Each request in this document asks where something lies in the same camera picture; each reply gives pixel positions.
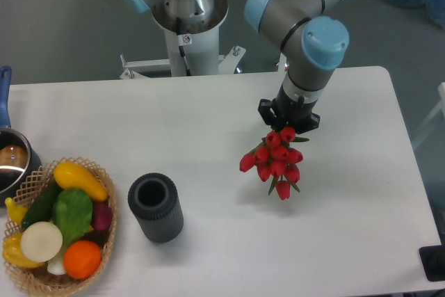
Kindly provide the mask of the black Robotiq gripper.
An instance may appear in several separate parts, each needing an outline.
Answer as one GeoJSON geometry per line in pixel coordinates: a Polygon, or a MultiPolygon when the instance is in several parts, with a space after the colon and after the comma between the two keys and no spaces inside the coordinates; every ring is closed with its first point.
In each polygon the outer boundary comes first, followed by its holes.
{"type": "Polygon", "coordinates": [[[316,102],[306,103],[303,97],[290,98],[283,88],[273,100],[260,99],[258,112],[264,123],[274,131],[286,126],[293,127],[297,134],[318,129],[321,117],[313,113],[316,102]]]}

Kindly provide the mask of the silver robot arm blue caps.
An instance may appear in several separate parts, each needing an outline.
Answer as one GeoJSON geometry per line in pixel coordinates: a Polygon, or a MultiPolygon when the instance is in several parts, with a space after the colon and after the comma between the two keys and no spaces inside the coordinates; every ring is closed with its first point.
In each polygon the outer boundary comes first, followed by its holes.
{"type": "MultiPolygon", "coordinates": [[[[151,12],[164,30],[175,77],[217,74],[219,28],[227,0],[125,0],[136,12],[151,12]]],[[[247,0],[244,16],[286,57],[289,68],[277,97],[263,99],[259,113],[274,130],[293,127],[299,134],[316,129],[313,111],[349,44],[346,27],[325,16],[343,0],[247,0]]]]}

